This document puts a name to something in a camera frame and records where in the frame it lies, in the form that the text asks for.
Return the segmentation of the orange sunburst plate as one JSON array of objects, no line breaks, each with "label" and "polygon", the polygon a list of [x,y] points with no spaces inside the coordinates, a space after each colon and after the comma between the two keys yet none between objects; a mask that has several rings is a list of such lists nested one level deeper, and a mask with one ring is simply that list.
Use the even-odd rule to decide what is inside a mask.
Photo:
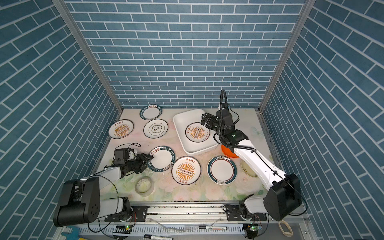
[{"label": "orange sunburst plate", "polygon": [[112,139],[122,139],[130,135],[134,127],[131,120],[119,120],[110,126],[108,133]]},{"label": "orange sunburst plate", "polygon": [[206,141],[211,133],[210,130],[201,125],[201,123],[191,123],[185,130],[185,135],[188,140],[194,143],[202,143]]},{"label": "orange sunburst plate", "polygon": [[172,166],[172,177],[180,185],[192,185],[201,176],[202,167],[193,157],[185,156],[177,159]]}]

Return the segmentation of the green lettered rim plate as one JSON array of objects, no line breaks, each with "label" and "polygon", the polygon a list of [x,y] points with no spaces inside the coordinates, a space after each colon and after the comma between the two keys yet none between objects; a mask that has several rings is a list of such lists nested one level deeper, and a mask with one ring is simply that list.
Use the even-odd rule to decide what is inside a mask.
[{"label": "green lettered rim plate", "polygon": [[176,160],[175,152],[168,146],[158,146],[152,149],[149,155],[153,158],[147,166],[153,172],[164,172],[170,169]]}]

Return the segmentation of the flower outline white plate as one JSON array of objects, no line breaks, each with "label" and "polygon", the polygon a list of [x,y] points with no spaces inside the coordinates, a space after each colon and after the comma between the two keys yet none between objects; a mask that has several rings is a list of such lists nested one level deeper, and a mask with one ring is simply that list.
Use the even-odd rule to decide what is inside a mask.
[{"label": "flower outline white plate", "polygon": [[143,129],[146,137],[150,139],[157,139],[164,136],[168,131],[168,123],[161,119],[149,121]]}]

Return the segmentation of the green red ring plate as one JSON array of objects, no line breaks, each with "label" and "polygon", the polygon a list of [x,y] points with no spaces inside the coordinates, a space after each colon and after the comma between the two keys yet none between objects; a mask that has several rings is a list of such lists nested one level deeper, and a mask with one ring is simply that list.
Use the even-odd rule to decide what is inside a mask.
[{"label": "green red ring plate", "polygon": [[209,178],[218,185],[229,185],[237,177],[235,162],[226,156],[213,157],[207,166]]}]

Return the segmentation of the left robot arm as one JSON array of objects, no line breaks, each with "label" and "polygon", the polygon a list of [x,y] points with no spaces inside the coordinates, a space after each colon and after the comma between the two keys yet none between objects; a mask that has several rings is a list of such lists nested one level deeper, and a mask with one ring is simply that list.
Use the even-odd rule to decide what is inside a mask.
[{"label": "left robot arm", "polygon": [[53,216],[56,227],[92,223],[100,218],[109,222],[126,222],[133,218],[133,209],[127,197],[101,200],[101,189],[125,177],[127,173],[139,174],[145,170],[153,156],[138,154],[134,159],[114,160],[111,166],[83,179],[66,181]]}]

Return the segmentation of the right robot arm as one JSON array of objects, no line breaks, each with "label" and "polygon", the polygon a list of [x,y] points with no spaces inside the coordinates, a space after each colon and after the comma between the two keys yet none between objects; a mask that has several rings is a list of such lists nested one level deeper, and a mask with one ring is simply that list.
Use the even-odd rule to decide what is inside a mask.
[{"label": "right robot arm", "polygon": [[245,133],[235,129],[229,111],[217,111],[215,116],[205,113],[202,115],[201,125],[215,131],[219,143],[247,163],[268,191],[263,199],[247,197],[242,201],[241,206],[246,214],[260,212],[262,201],[266,212],[276,221],[294,215],[292,212],[304,200],[301,194],[301,182],[295,174],[288,175],[267,160]]}]

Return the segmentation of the white plastic bin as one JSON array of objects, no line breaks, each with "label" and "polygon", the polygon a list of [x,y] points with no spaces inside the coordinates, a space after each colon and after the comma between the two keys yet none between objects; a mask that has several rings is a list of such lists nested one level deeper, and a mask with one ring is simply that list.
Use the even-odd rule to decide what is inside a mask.
[{"label": "white plastic bin", "polygon": [[176,114],[173,122],[184,152],[188,156],[196,156],[217,147],[213,139],[214,131],[201,124],[202,116],[206,112],[194,109]]}]

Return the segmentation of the clear tape roll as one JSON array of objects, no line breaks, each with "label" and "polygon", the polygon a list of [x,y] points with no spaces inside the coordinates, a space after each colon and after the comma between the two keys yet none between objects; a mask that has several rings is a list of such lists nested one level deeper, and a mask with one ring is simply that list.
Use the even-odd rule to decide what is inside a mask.
[{"label": "clear tape roll", "polygon": [[155,185],[151,178],[142,177],[137,181],[135,191],[142,197],[148,197],[154,191],[154,187]]}]

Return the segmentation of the small green rim plate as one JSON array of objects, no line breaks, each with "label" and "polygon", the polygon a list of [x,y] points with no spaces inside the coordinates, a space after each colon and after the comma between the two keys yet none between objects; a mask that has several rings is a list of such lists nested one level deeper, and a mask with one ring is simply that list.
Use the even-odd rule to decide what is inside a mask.
[{"label": "small green rim plate", "polygon": [[159,105],[148,105],[141,109],[140,117],[143,120],[151,121],[159,118],[163,113],[162,107]]}]

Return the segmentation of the yellow floral plate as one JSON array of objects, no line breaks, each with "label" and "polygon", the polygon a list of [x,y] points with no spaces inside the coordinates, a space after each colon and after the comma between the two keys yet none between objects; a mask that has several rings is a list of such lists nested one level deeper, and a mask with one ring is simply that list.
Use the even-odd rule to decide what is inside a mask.
[{"label": "yellow floral plate", "polygon": [[252,178],[258,177],[258,175],[252,170],[252,168],[244,160],[241,160],[241,167],[245,172],[245,174],[247,174],[248,176]]}]

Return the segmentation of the black marker pen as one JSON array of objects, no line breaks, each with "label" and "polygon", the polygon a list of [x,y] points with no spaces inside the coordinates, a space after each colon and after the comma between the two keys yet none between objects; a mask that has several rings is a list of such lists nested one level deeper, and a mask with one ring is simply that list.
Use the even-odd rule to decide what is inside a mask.
[{"label": "black marker pen", "polygon": [[173,238],[170,237],[162,237],[162,236],[155,236],[155,235],[144,235],[145,239],[150,239],[150,240],[173,240]]}]

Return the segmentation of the beige rubber band loop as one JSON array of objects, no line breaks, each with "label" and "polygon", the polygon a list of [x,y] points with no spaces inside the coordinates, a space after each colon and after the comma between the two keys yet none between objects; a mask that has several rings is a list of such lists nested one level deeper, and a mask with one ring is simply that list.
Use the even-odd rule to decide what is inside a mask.
[{"label": "beige rubber band loop", "polygon": [[279,225],[280,231],[285,237],[291,238],[294,236],[293,229],[288,222],[281,220],[279,221],[278,225]]}]

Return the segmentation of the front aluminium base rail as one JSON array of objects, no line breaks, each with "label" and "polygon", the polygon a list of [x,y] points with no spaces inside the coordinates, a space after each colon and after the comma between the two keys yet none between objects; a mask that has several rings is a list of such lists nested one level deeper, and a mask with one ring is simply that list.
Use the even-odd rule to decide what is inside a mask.
[{"label": "front aluminium base rail", "polygon": [[[245,217],[240,205],[229,202],[190,203],[133,203],[133,218],[127,222],[107,222],[100,219],[90,224],[75,225],[81,240],[149,240],[144,235],[170,237],[173,240],[240,239],[240,240],[315,240],[309,217],[299,213],[300,207],[283,220],[293,229],[294,236],[285,237],[279,221],[265,210]],[[54,239],[66,240],[61,232],[70,233],[68,227],[57,229]]]}]

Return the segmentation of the aluminium frame rail right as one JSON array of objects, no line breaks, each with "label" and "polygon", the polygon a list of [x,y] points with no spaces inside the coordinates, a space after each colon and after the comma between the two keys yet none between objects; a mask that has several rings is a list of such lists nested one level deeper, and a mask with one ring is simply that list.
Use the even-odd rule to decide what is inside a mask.
[{"label": "aluminium frame rail right", "polygon": [[279,81],[279,77],[281,76],[282,74],[282,71],[288,61],[288,58],[299,38],[299,35],[304,27],[304,24],[307,20],[307,18],[309,17],[309,14],[315,4],[315,0],[308,0],[308,1],[305,1],[305,4],[300,12],[300,15],[298,17],[298,20],[297,20],[297,23],[295,24],[294,28],[293,28],[293,31],[292,31],[292,34],[287,42],[287,46],[285,47],[284,51],[283,51],[283,54],[279,60],[279,64],[277,65],[276,69],[275,69],[275,72],[274,72],[274,75],[273,77],[271,78],[271,81],[270,81],[270,84],[269,86],[267,87],[267,90],[266,90],[266,93],[260,103],[260,106],[259,106],[259,112],[262,113],[265,108],[267,107],[267,104],[268,104],[268,101],[272,95],[272,92],[275,88],[275,86],[277,85],[278,81]]}]

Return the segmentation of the aluminium frame rail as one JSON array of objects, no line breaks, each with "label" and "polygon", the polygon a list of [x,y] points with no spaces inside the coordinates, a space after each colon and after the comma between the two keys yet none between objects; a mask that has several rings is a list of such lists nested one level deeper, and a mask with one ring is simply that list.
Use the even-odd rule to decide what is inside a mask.
[{"label": "aluminium frame rail", "polygon": [[272,95],[272,92],[275,88],[275,86],[277,85],[278,81],[279,81],[279,77],[281,76],[282,74],[282,71],[288,61],[288,58],[299,38],[299,35],[304,27],[304,24],[307,20],[307,18],[309,17],[309,14],[315,4],[315,0],[308,0],[308,1],[305,1],[305,4],[300,12],[300,15],[298,17],[298,20],[297,20],[297,23],[295,24],[294,28],[293,28],[293,31],[292,31],[292,34],[287,42],[287,46],[285,47],[284,51],[283,51],[283,54],[279,60],[279,64],[277,65],[276,69],[275,69],[275,72],[274,72],[274,75],[273,77],[271,78],[271,81],[270,81],[270,84],[269,86],[267,87],[267,90],[266,90],[266,93],[260,103],[260,106],[259,106],[259,112],[262,113],[265,108],[267,107],[267,104],[268,104],[268,101]]},{"label": "aluminium frame rail", "polygon": [[109,97],[111,98],[112,102],[114,103],[115,107],[121,114],[123,112],[123,107],[118,100],[115,92],[113,91],[110,83],[108,82],[103,70],[101,69],[99,63],[97,62],[94,54],[92,53],[86,39],[84,38],[81,30],[79,29],[75,19],[73,18],[72,14],[70,13],[65,1],[62,0],[52,0],[54,6],[58,10],[59,14],[63,18],[64,22],[68,26],[71,34],[75,38],[76,42],[78,43],[80,49],[82,50],[83,54],[87,58],[89,64],[91,65],[92,69],[96,73],[97,77],[99,78],[101,84],[107,91]]}]

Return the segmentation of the aluminium frame rail left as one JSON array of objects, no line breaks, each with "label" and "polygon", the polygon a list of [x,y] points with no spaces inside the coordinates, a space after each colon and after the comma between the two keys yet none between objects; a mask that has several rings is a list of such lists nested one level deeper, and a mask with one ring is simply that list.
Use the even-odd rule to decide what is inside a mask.
[{"label": "aluminium frame rail left", "polygon": [[113,91],[110,83],[108,82],[103,70],[101,69],[99,63],[97,62],[94,54],[92,53],[86,39],[84,38],[81,30],[79,29],[75,19],[73,18],[72,14],[70,13],[65,1],[62,0],[52,0],[54,6],[58,10],[59,14],[63,18],[64,22],[68,26],[71,34],[75,38],[76,42],[78,43],[80,49],[82,50],[83,54],[87,58],[89,64],[91,65],[92,69],[96,73],[97,77],[99,78],[101,84],[107,91],[109,97],[111,98],[112,102],[114,103],[115,107],[121,114],[123,112],[123,107],[118,100],[115,92]]}]

